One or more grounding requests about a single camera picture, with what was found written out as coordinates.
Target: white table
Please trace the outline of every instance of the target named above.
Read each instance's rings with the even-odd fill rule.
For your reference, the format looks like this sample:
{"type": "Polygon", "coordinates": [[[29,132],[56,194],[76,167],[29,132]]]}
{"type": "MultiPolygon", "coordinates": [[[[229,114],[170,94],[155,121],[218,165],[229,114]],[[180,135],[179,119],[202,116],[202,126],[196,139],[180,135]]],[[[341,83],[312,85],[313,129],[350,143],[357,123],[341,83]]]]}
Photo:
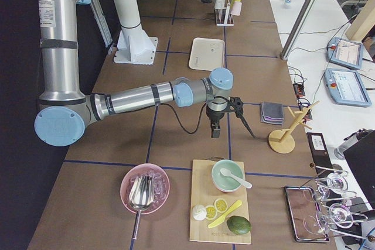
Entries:
{"type": "MultiPolygon", "coordinates": [[[[293,0],[289,7],[285,7],[285,0],[270,0],[272,10],[278,25],[281,43],[284,46],[287,41],[288,34],[290,33],[299,11],[305,0],[293,0]]],[[[347,23],[336,35],[336,30],[327,33],[303,34],[304,32],[325,32],[331,29],[339,28],[347,23],[347,17],[340,8],[337,0],[317,0],[312,7],[310,14],[301,30],[301,34],[296,41],[293,48],[300,47],[306,50],[317,50],[327,46],[327,43],[333,36],[347,38],[345,36],[347,23]]],[[[368,52],[364,52],[365,59],[371,59],[368,52]]],[[[373,103],[371,107],[361,108],[346,105],[335,104],[322,80],[318,88],[319,81],[321,80],[324,70],[329,68],[344,69],[333,63],[328,64],[326,58],[326,50],[318,50],[316,52],[307,52],[301,49],[293,50],[288,58],[288,65],[298,68],[302,75],[307,78],[305,81],[305,94],[306,98],[312,103],[319,101],[312,111],[313,120],[308,122],[308,125],[313,129],[306,129],[307,132],[323,133],[329,156],[332,163],[337,163],[343,167],[344,170],[350,169],[345,160],[339,160],[334,156],[333,150],[338,147],[343,139],[358,129],[375,129],[375,92],[369,91],[370,99],[373,103]]],[[[375,79],[375,64],[369,61],[363,61],[360,73],[375,79]]],[[[375,83],[362,77],[362,81],[366,88],[375,88],[375,83]]],[[[351,175],[347,177],[349,190],[358,192],[364,202],[367,202],[366,197],[361,191],[356,179],[351,175]]],[[[342,239],[336,239],[338,249],[345,249],[342,239]]]]}

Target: wooden base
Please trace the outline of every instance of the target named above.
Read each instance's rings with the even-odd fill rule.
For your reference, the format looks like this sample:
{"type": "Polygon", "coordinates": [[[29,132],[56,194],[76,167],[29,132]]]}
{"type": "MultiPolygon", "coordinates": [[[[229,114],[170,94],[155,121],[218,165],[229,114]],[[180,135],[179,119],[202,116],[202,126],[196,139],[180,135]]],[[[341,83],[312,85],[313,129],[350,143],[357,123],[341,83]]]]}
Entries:
{"type": "Polygon", "coordinates": [[[291,135],[286,137],[281,143],[281,137],[286,133],[283,130],[272,131],[268,136],[268,143],[270,144],[271,149],[278,153],[289,153],[294,150],[295,142],[291,135]]]}

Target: green bowl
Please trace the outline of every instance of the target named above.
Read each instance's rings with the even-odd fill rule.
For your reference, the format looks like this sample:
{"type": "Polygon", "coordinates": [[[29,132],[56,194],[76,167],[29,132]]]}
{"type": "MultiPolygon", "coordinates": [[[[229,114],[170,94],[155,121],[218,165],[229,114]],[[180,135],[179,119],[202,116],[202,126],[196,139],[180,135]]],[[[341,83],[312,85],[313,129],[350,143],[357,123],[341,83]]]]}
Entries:
{"type": "Polygon", "coordinates": [[[238,190],[241,184],[231,177],[223,176],[220,173],[221,168],[229,169],[232,174],[243,179],[244,173],[242,172],[241,167],[232,160],[223,159],[215,163],[215,165],[212,167],[211,172],[213,183],[219,190],[225,193],[230,193],[232,191],[238,190]]]}

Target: wooden cutting board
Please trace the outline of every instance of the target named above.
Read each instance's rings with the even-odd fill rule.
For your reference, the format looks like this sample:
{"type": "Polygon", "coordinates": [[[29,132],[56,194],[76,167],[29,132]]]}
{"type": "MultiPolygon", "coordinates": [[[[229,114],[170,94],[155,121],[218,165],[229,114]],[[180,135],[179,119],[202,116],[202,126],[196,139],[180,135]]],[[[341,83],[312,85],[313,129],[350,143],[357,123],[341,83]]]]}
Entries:
{"type": "MultiPolygon", "coordinates": [[[[215,228],[209,229],[208,224],[213,221],[196,221],[192,217],[192,208],[195,205],[201,204],[206,206],[213,204],[217,198],[223,198],[227,201],[228,206],[231,206],[237,199],[242,200],[241,207],[230,213],[227,218],[232,215],[237,215],[249,219],[246,188],[240,187],[233,193],[224,193],[218,190],[213,184],[211,177],[211,170],[215,163],[215,161],[211,160],[193,160],[192,196],[190,206],[190,241],[251,244],[250,232],[244,235],[235,235],[228,229],[226,222],[215,228]]],[[[244,171],[244,163],[236,163],[242,168],[242,171],[244,171]]]]}

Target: knife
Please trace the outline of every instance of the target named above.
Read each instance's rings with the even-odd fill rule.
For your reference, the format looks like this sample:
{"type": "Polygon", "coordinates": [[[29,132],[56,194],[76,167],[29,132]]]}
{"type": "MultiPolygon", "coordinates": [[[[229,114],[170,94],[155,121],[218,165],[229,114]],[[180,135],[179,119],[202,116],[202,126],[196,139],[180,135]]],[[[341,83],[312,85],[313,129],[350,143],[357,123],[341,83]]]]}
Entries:
{"type": "Polygon", "coordinates": [[[232,213],[234,210],[236,210],[237,208],[239,208],[239,206],[242,205],[242,201],[241,200],[237,200],[235,203],[232,204],[231,207],[228,208],[227,211],[225,211],[219,218],[217,218],[216,220],[214,220],[211,224],[209,224],[209,228],[214,228],[214,227],[217,227],[218,225],[221,225],[222,223],[224,223],[225,221],[225,217],[228,216],[230,213],[232,213]]]}

